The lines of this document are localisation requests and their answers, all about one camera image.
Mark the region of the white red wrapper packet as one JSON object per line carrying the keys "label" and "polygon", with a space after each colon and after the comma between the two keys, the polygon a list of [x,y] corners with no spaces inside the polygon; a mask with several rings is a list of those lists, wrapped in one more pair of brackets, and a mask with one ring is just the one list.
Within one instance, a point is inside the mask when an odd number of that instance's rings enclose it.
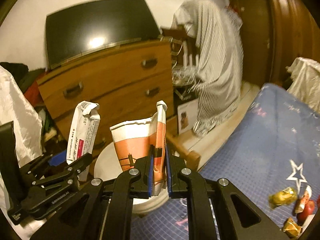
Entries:
{"label": "white red wrapper packet", "polygon": [[72,164],[86,153],[92,154],[100,124],[98,103],[82,101],[74,111],[70,127],[66,162]]}

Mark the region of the orange white paper cup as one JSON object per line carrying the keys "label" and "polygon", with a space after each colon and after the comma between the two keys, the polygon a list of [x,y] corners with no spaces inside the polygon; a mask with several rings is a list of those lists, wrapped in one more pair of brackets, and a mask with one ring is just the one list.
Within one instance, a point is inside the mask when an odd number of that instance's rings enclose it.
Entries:
{"label": "orange white paper cup", "polygon": [[151,195],[157,196],[165,182],[165,136],[167,104],[156,103],[157,112],[150,118],[124,121],[110,128],[114,147],[123,171],[133,168],[135,162],[149,155],[151,149]]}

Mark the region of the gold foil snack bag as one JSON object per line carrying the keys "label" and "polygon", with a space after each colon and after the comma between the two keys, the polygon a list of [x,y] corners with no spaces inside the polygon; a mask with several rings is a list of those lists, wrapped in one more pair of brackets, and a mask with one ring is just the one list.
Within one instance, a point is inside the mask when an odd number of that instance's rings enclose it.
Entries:
{"label": "gold foil snack bag", "polygon": [[293,218],[289,217],[285,223],[284,226],[282,228],[282,231],[284,233],[286,233],[290,238],[297,238],[301,231],[302,231],[302,227],[299,226],[294,220]]}

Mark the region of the gold foil wrapper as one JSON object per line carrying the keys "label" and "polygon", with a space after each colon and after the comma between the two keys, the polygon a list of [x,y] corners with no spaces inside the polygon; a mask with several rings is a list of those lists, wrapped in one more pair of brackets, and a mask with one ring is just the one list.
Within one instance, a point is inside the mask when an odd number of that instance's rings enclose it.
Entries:
{"label": "gold foil wrapper", "polygon": [[297,200],[297,192],[294,187],[287,187],[268,197],[269,206],[275,209],[278,206],[290,205]]}

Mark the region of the red apple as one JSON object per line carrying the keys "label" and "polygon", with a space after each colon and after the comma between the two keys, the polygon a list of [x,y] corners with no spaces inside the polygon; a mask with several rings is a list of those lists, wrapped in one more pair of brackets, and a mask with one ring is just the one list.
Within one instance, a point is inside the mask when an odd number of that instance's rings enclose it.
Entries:
{"label": "red apple", "polygon": [[302,226],[309,215],[313,214],[313,211],[315,209],[315,202],[313,200],[309,200],[304,210],[297,214],[297,223],[298,225]]}

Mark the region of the red white crumpled cup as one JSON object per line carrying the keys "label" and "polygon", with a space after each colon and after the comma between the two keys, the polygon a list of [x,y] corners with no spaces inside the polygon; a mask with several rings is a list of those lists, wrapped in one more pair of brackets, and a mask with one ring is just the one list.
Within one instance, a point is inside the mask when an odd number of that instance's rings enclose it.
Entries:
{"label": "red white crumpled cup", "polygon": [[308,185],[304,191],[303,196],[297,199],[293,213],[298,214],[303,212],[311,196],[312,196],[312,188],[310,185]]}

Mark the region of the blue quilted bed cover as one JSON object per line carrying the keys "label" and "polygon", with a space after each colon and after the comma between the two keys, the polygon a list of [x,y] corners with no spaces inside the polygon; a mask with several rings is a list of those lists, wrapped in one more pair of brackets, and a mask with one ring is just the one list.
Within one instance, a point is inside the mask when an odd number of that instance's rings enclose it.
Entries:
{"label": "blue quilted bed cover", "polygon": [[[270,208],[268,197],[308,185],[319,195],[319,114],[286,90],[266,84],[243,120],[200,172],[228,179],[282,231],[294,204]],[[170,199],[131,224],[131,239],[189,239],[186,199]]]}

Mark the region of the white box with picture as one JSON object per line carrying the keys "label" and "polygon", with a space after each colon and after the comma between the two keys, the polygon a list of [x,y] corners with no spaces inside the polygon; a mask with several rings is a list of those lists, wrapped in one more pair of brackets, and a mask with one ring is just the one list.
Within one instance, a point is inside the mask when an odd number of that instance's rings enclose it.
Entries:
{"label": "white box with picture", "polygon": [[182,134],[193,128],[198,115],[198,99],[183,103],[177,107],[178,133]]}

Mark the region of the wooden chest of drawers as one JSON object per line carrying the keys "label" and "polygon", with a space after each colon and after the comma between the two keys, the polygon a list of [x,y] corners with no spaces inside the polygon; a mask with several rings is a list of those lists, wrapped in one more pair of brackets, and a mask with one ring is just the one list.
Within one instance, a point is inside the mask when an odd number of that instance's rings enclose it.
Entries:
{"label": "wooden chest of drawers", "polygon": [[157,101],[174,115],[169,42],[137,42],[81,56],[39,79],[39,91],[59,132],[68,139],[78,103],[98,103],[93,155],[112,142],[110,127],[153,116]]}

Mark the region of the grey striped hanging blanket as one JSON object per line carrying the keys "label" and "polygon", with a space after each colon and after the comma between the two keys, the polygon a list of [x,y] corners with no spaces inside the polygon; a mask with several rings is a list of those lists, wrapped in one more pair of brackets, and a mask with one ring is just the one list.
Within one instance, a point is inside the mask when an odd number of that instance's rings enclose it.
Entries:
{"label": "grey striped hanging blanket", "polygon": [[172,26],[182,27],[194,38],[199,51],[199,61],[192,68],[199,100],[193,132],[204,136],[226,121],[240,101],[242,20],[233,9],[221,8],[211,0],[188,0],[174,13]]}

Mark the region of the black flat television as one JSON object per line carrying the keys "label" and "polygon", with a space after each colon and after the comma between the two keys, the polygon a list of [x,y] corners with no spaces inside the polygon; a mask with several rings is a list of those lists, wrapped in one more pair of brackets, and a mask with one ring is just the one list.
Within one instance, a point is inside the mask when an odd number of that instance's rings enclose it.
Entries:
{"label": "black flat television", "polygon": [[49,68],[105,47],[157,39],[159,28],[145,0],[96,0],[46,17]]}

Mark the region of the white crumpled bedding pile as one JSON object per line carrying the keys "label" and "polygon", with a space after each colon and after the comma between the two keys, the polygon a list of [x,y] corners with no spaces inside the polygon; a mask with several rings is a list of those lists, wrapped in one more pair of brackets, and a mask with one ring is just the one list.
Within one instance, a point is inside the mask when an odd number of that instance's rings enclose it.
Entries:
{"label": "white crumpled bedding pile", "polygon": [[291,66],[287,67],[292,80],[287,91],[318,113],[320,110],[319,71],[319,62],[304,57],[297,57]]}

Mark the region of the dark wooden wardrobe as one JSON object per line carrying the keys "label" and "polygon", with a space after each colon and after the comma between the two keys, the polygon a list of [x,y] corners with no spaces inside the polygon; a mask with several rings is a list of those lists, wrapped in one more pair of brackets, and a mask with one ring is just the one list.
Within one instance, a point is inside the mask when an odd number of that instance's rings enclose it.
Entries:
{"label": "dark wooden wardrobe", "polygon": [[282,86],[297,57],[319,61],[319,27],[301,0],[228,0],[240,16],[243,79]]}

